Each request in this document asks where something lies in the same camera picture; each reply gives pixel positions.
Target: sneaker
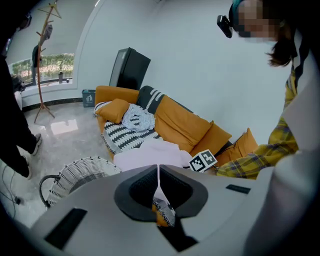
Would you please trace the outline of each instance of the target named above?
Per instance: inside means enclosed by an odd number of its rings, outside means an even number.
[[[40,146],[40,144],[41,144],[41,142],[42,142],[42,137],[41,137],[41,134],[40,134],[40,133],[37,133],[37,134],[35,135],[35,138],[36,138],[36,145],[35,145],[35,148],[34,148],[33,153],[31,154],[31,155],[33,155],[33,156],[35,156],[35,155],[37,154],[38,149],[39,149],[39,146]]]
[[[26,179],[27,179],[27,180],[30,180],[31,177],[32,177],[32,171],[31,171],[31,168],[30,168],[30,166],[29,166],[29,160],[28,160],[28,158],[27,158],[25,155],[23,155],[23,158],[25,159],[26,164],[28,165],[28,170],[29,170],[29,175],[28,175],[28,177],[26,177]]]

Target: basket handle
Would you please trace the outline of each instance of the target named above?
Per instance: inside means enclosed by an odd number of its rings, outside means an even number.
[[[47,179],[55,179],[57,182],[60,180],[60,176],[59,175],[47,175],[44,176],[40,183],[39,183],[39,195],[41,198],[42,203],[47,207],[50,208],[50,204],[48,203],[48,201],[45,200],[44,195],[42,194],[42,183],[44,183],[44,181],[46,181]]]

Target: plaid sleeve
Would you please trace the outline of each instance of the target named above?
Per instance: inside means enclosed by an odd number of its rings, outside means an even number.
[[[292,83],[292,73],[285,85],[284,108],[296,95],[295,90],[290,86],[291,84],[294,84]],[[260,170],[274,166],[281,158],[293,154],[297,150],[298,145],[295,138],[284,118],[281,117],[269,137],[268,144],[260,145],[253,153],[222,165],[217,170],[217,175],[256,179]]]

